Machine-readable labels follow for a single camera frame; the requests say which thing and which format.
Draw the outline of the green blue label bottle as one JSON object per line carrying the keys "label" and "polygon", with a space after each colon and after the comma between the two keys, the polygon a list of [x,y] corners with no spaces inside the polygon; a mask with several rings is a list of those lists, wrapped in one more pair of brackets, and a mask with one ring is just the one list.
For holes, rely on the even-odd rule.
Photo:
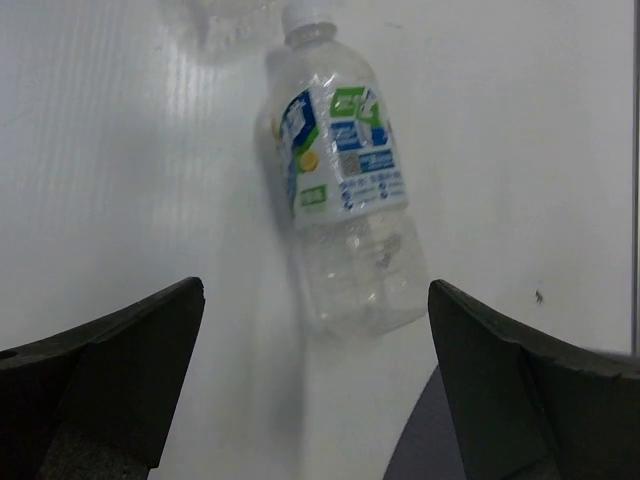
{"label": "green blue label bottle", "polygon": [[426,261],[385,99],[337,38],[328,1],[290,1],[266,129],[286,195],[308,328],[384,334],[426,314]]}

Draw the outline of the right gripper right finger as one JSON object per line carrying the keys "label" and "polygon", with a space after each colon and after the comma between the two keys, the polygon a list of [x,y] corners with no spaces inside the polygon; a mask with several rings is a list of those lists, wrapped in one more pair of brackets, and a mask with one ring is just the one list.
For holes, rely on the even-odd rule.
{"label": "right gripper right finger", "polygon": [[467,478],[638,478],[638,359],[561,341],[444,280],[428,313]]}

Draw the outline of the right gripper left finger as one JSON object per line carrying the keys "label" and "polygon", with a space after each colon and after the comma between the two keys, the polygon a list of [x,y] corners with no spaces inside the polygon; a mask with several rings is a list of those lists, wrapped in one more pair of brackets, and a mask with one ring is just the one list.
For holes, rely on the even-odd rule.
{"label": "right gripper left finger", "polygon": [[2,478],[148,478],[161,461],[204,306],[204,285],[190,277],[2,351]]}

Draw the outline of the clear unlabelled plastic bottle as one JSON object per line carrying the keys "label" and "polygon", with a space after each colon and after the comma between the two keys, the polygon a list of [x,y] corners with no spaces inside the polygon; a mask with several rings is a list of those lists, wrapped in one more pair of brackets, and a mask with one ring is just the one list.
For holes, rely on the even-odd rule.
{"label": "clear unlabelled plastic bottle", "polygon": [[283,1],[165,0],[160,18],[177,50],[201,65],[217,66],[268,48],[281,35]]}

